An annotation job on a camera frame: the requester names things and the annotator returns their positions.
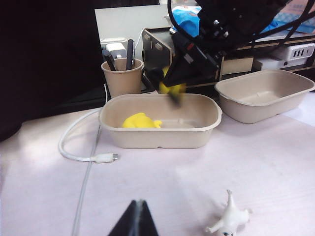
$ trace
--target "yellow object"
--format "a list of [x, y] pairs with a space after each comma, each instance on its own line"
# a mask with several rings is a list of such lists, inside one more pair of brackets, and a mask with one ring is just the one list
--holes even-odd
[[161, 128], [162, 121], [152, 120], [145, 113], [134, 114], [123, 122], [123, 128]]
[[[169, 66], [164, 67], [163, 70], [163, 74], [164, 77], [167, 73], [169, 69]], [[175, 85], [175, 86], [171, 86], [171, 87], [167, 87], [165, 86], [165, 84], [163, 84], [162, 82], [159, 84], [159, 91], [161, 93], [165, 93], [165, 94], [172, 94], [173, 96], [177, 97], [179, 93], [185, 93], [186, 91], [186, 84], [180, 84], [180, 85]]]

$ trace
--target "yellow rubber duck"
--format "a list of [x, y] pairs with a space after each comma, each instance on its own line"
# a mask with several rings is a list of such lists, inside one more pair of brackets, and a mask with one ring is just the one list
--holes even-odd
[[123, 122], [123, 128], [161, 128], [162, 121], [152, 120], [145, 113], [134, 114]]

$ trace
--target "cable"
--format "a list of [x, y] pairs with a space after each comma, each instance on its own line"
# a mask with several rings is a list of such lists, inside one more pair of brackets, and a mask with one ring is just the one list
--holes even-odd
[[[107, 87], [106, 84], [104, 84], [104, 88], [105, 88], [105, 103], [107, 103], [108, 100], [108, 93], [107, 93]], [[86, 190], [86, 186], [87, 186], [87, 182], [88, 182], [88, 178], [90, 175], [90, 171], [91, 171], [91, 167], [92, 167], [92, 162], [97, 162], [97, 163], [104, 163], [104, 162], [113, 162], [116, 160], [115, 158], [115, 154], [99, 154], [94, 156], [95, 154], [95, 150], [98, 144], [98, 140], [99, 140], [99, 136], [101, 133], [101, 126], [98, 125], [98, 130], [97, 130], [97, 134], [96, 134], [96, 139], [94, 142], [94, 145], [92, 147], [91, 150], [91, 155], [90, 157], [79, 157], [79, 156], [75, 156], [75, 155], [71, 155], [69, 153], [67, 153], [66, 151], [64, 151], [63, 149], [63, 141], [65, 139], [65, 137], [67, 136], [68, 132], [80, 121], [82, 121], [83, 119], [85, 119], [86, 117], [98, 112], [100, 109], [91, 111], [87, 114], [85, 114], [84, 116], [80, 117], [76, 122], [74, 122], [63, 134], [62, 138], [59, 141], [59, 152], [66, 158], [70, 158], [70, 159], [74, 159], [74, 160], [79, 160], [79, 161], [88, 161], [88, 167], [87, 170], [85, 172], [85, 176], [82, 182], [82, 187], [81, 187], [81, 191], [80, 191], [80, 197], [79, 197], [79, 201], [78, 201], [78, 205], [77, 205], [77, 209], [76, 209], [76, 213], [75, 213], [75, 217], [74, 217], [74, 222], [73, 222], [73, 226], [72, 226], [72, 236], [77, 236], [79, 234], [79, 227], [80, 227], [80, 219], [81, 219], [81, 210], [82, 210], [82, 205], [83, 205], [83, 198], [84, 198], [84, 194], [85, 194], [85, 190]]]
[[282, 30], [285, 30], [287, 28], [296, 26], [296, 25], [300, 25], [302, 22], [312, 18], [315, 16], [315, 11], [312, 11], [309, 14], [306, 14], [305, 16], [300, 16], [298, 19], [287, 23], [283, 26], [277, 27], [275, 29], [269, 30], [267, 32], [261, 33], [261, 34], [256, 34], [256, 35], [249, 35], [248, 39], [244, 40], [240, 40], [240, 41], [234, 41], [232, 43], [228, 43], [225, 41], [221, 41], [219, 39], [214, 39], [214, 40], [201, 40], [198, 38], [193, 38], [191, 35], [189, 35], [182, 27], [180, 27], [177, 22], [175, 21], [175, 18], [173, 16], [172, 13], [172, 6], [171, 6], [171, 0], [167, 0], [167, 10], [168, 10], [168, 15], [170, 17], [170, 20], [172, 22], [172, 24], [174, 25], [174, 27], [177, 29], [178, 32], [180, 32], [181, 34], [183, 34], [186, 38], [188, 38], [189, 40], [191, 40], [192, 42], [194, 42], [197, 46], [201, 46], [203, 48], [229, 48], [229, 47], [233, 47], [235, 45], [242, 45], [242, 44], [246, 44], [250, 41], [254, 41], [260, 38], [264, 38], [267, 36], [270, 36], [272, 34], [278, 33]]
[[[107, 103], [108, 94], [107, 94], [106, 84], [104, 84], [104, 87], [105, 87], [105, 94], [106, 94], [105, 103]], [[90, 115], [99, 112], [100, 110], [101, 110], [101, 108], [98, 108], [96, 110], [93, 110], [91, 112], [86, 113], [85, 115], [81, 116], [79, 119], [77, 119], [73, 124], [71, 124], [68, 127], [68, 129], [64, 132], [64, 134], [62, 135], [62, 137], [60, 138], [59, 143], [58, 143], [58, 150], [62, 156], [66, 157], [68, 159], [71, 159], [71, 160], [92, 161], [92, 162], [96, 162], [96, 163], [113, 162], [113, 161], [118, 159], [118, 155], [113, 154], [113, 153], [103, 153], [103, 154], [98, 154], [98, 155], [90, 156], [90, 157], [76, 156], [76, 155], [73, 155], [73, 154], [66, 152], [63, 148], [64, 140], [67, 137], [70, 130], [72, 130], [76, 126], [77, 123], [84, 120], [86, 117], [89, 117]]]
[[[305, 8], [304, 8], [304, 10], [303, 10], [303, 12], [302, 12], [300, 18], [303, 18], [303, 17], [311, 10], [311, 8], [312, 8], [312, 6], [314, 5], [314, 3], [315, 3], [315, 0], [308, 0], [308, 2], [307, 2], [307, 4], [306, 4], [306, 6], [305, 6]], [[280, 47], [281, 47], [282, 45], [284, 45], [284, 44], [287, 42], [287, 40], [294, 34], [294, 32], [299, 28], [299, 26], [300, 26], [300, 24], [295, 24], [295, 25], [292, 27], [292, 29], [289, 31], [289, 33], [286, 35], [286, 37], [285, 37], [284, 39], [282, 39], [282, 40], [279, 42], [279, 44], [278, 44], [275, 48], [271, 49], [271, 50], [268, 51], [268, 52], [263, 52], [263, 53], [261, 53], [261, 54], [270, 54], [271, 52], [273, 52], [273, 51], [277, 50], [278, 48], [280, 48]], [[254, 46], [255, 46], [255, 40], [252, 41], [252, 50], [253, 50], [253, 51], [254, 51]]]
[[[98, 144], [98, 140], [99, 140], [99, 135], [101, 133], [101, 126], [98, 126], [98, 131], [96, 134], [96, 139], [94, 142], [94, 145], [92, 147], [92, 151], [91, 151], [91, 156], [93, 156], [95, 154], [95, 150]], [[72, 226], [72, 236], [76, 236], [79, 234], [79, 226], [80, 226], [80, 219], [81, 219], [81, 210], [82, 210], [82, 204], [83, 204], [83, 198], [84, 198], [84, 194], [85, 194], [85, 189], [87, 186], [87, 182], [88, 182], [88, 178], [90, 175], [90, 171], [91, 171], [91, 167], [92, 167], [92, 161], [89, 161], [87, 170], [85, 172], [85, 176], [83, 179], [83, 183], [82, 183], [82, 187], [81, 187], [81, 192], [80, 192], [80, 197], [79, 197], [79, 202], [78, 202], [78, 206], [77, 206], [77, 210], [75, 213], [75, 217], [74, 217], [74, 222], [73, 222], [73, 226]]]

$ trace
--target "desk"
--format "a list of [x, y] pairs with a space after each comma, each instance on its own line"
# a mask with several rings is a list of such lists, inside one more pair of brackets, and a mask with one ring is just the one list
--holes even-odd
[[[256, 124], [223, 115], [198, 149], [121, 149], [103, 131], [96, 153], [121, 158], [92, 165], [80, 235], [107, 235], [132, 199], [145, 199], [161, 236], [203, 236], [222, 213], [228, 188], [239, 208], [254, 211], [238, 235], [311, 235], [315, 124], [302, 118], [314, 112], [309, 93], [299, 108]], [[25, 122], [0, 144], [2, 236], [70, 235], [87, 163], [61, 157], [57, 143], [85, 113]], [[96, 117], [77, 126], [66, 150], [90, 154]]]

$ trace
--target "black cable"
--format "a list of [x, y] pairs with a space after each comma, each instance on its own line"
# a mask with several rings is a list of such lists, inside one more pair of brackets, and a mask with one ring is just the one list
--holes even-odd
[[304, 21], [306, 21], [310, 18], [313, 18], [314, 16], [315, 16], [315, 11], [312, 11], [311, 13], [305, 15], [304, 17], [300, 17], [294, 21], [291, 21], [290, 23], [283, 25], [283, 26], [280, 26], [280, 27], [277, 27], [275, 29], [271, 29], [267, 32], [261, 33], [261, 34], [257, 35], [256, 37], [252, 37], [251, 39], [254, 40], [254, 39], [259, 39], [259, 38], [264, 38], [264, 37], [270, 36], [272, 34], [278, 33], [282, 30], [286, 30], [287, 28], [295, 26], [296, 24], [300, 25]]
[[[311, 10], [311, 8], [312, 8], [312, 6], [314, 5], [314, 3], [315, 3], [315, 0], [308, 0], [308, 2], [307, 2], [307, 4], [306, 4], [306, 6], [305, 6], [305, 8], [304, 8], [304, 10], [303, 10], [303, 12], [302, 12], [302, 14], [301, 14], [300, 17], [303, 18], [303, 17]], [[285, 37], [284, 39], [282, 39], [282, 40], [279, 42], [279, 44], [278, 44], [275, 48], [271, 49], [271, 50], [268, 51], [268, 52], [263, 52], [263, 53], [260, 53], [260, 54], [257, 53], [257, 52], [255, 52], [255, 51], [254, 51], [255, 40], [253, 40], [253, 41], [252, 41], [252, 51], [255, 53], [255, 56], [259, 56], [259, 55], [261, 55], [261, 54], [270, 54], [270, 53], [272, 53], [273, 51], [275, 51], [275, 50], [277, 50], [278, 48], [280, 48], [281, 46], [283, 46], [283, 45], [287, 42], [287, 40], [294, 34], [294, 32], [297, 30], [297, 28], [299, 28], [299, 26], [300, 26], [300, 24], [294, 25], [294, 26], [292, 27], [292, 29], [289, 31], [289, 33], [286, 35], [286, 37]]]
[[173, 26], [177, 29], [178, 32], [180, 32], [181, 34], [183, 34], [186, 38], [188, 38], [189, 40], [191, 40], [192, 42], [194, 42], [197, 46], [199, 47], [203, 47], [203, 48], [218, 48], [218, 49], [223, 49], [223, 48], [228, 48], [228, 47], [233, 47], [235, 45], [243, 45], [246, 44], [250, 41], [254, 41], [260, 38], [264, 38], [267, 36], [270, 36], [272, 34], [278, 33], [280, 31], [286, 30], [287, 28], [290, 27], [295, 27], [295, 26], [299, 26], [301, 23], [303, 23], [304, 21], [312, 18], [315, 16], [315, 11], [312, 11], [309, 14], [306, 14], [305, 16], [300, 16], [298, 19], [289, 22], [283, 26], [277, 27], [275, 29], [269, 30], [267, 32], [261, 33], [261, 34], [255, 34], [255, 35], [249, 35], [248, 39], [246, 39], [246, 41], [241, 40], [241, 41], [234, 41], [234, 42], [222, 42], [220, 39], [213, 39], [213, 40], [201, 40], [201, 39], [197, 39], [197, 38], [193, 38], [190, 34], [188, 34], [181, 26], [179, 26], [177, 24], [177, 22], [175, 21], [175, 18], [173, 16], [172, 13], [172, 6], [171, 6], [171, 0], [167, 0], [167, 10], [168, 10], [168, 15], [170, 17], [171, 23], [173, 24]]

